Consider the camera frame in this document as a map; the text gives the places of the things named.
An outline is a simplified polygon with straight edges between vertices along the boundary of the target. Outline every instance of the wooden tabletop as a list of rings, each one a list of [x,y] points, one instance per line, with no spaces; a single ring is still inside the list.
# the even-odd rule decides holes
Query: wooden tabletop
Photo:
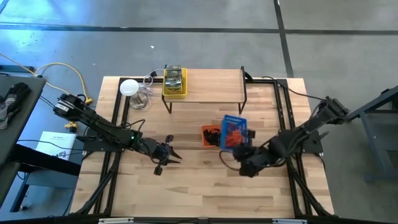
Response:
[[[180,103],[242,103],[244,101],[241,69],[187,69],[188,94]]]
[[[306,93],[301,78],[287,79],[289,87]],[[104,77],[96,110],[111,120],[119,77]],[[238,115],[237,105],[177,103],[169,114],[160,98],[161,84],[151,86],[158,96],[151,98],[149,110],[130,108],[128,122],[146,119],[144,137],[159,142],[174,134],[173,145],[183,158],[181,164],[164,167],[163,174],[153,174],[155,165],[147,156],[132,151],[122,154],[114,195],[112,216],[134,217],[224,217],[269,218],[293,217],[292,199],[286,167],[268,168],[258,177],[240,177],[227,169],[218,157],[219,149],[202,148],[200,127],[220,124],[224,114]],[[279,129],[274,89],[266,84],[248,84],[248,102],[242,113],[248,128],[256,130],[254,145],[258,146]],[[296,125],[310,116],[308,99],[290,94]],[[121,122],[122,109],[118,124]],[[100,179],[104,153],[94,152],[83,161],[71,212],[89,199]],[[230,166],[237,164],[225,155]],[[303,155],[307,184],[320,203],[333,213],[328,184],[322,162],[313,155]],[[102,208],[106,204],[105,188]],[[298,190],[304,212],[302,193]]]

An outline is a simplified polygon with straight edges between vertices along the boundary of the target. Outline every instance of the gray floor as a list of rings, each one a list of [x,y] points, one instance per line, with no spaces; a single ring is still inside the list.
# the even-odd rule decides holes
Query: gray floor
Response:
[[[279,2],[286,29],[398,29],[395,0]],[[278,28],[271,0],[10,0],[0,23]],[[1,53],[25,65],[73,65],[83,74],[94,98],[105,75],[145,75],[164,64],[188,68],[244,65],[253,76],[287,76],[279,34],[0,30],[0,37]],[[294,76],[305,79],[308,93],[338,98],[351,110],[398,83],[397,35],[287,35],[287,43]],[[0,58],[0,63],[9,62]],[[74,94],[81,93],[78,77],[69,69],[49,68],[45,78]],[[47,87],[43,92],[52,102],[59,94]],[[64,124],[39,102],[21,138],[38,139],[42,131],[62,132]],[[323,140],[326,174],[336,214],[398,222],[398,183],[367,184],[363,180],[364,174],[377,172],[378,166],[361,125],[355,121],[322,129],[326,130],[330,131]],[[0,220],[62,215],[72,194],[71,190],[32,187],[24,201],[31,209],[9,213],[20,184],[16,179],[0,209]]]

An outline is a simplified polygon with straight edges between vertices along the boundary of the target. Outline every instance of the yellow container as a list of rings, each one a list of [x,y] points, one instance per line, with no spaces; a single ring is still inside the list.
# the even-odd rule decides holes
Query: yellow container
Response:
[[[172,91],[169,91],[165,87],[165,78],[163,78],[163,95],[165,98],[169,99],[182,99],[185,98],[185,96],[188,93],[188,72],[186,68],[181,68],[182,70],[182,93],[181,94],[173,94]]]

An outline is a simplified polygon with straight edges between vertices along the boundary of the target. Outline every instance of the orange container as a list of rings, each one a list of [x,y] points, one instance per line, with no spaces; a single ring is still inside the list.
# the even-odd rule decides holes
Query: orange container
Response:
[[[205,138],[205,135],[203,134],[204,131],[209,131],[211,133],[215,133],[216,131],[214,129],[218,129],[217,131],[221,133],[221,125],[205,125],[201,127],[201,141],[203,143],[203,147],[216,147],[211,145]]]

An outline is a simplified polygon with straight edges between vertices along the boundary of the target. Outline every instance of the white paper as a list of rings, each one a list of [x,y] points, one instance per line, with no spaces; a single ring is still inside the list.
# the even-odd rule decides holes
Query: white paper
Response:
[[[69,160],[69,155],[71,151],[70,149],[73,147],[75,139],[76,134],[43,131],[42,137],[40,137],[40,141],[51,142],[66,149],[61,149],[49,143],[39,142],[36,150],[51,156],[57,156],[61,159]]]

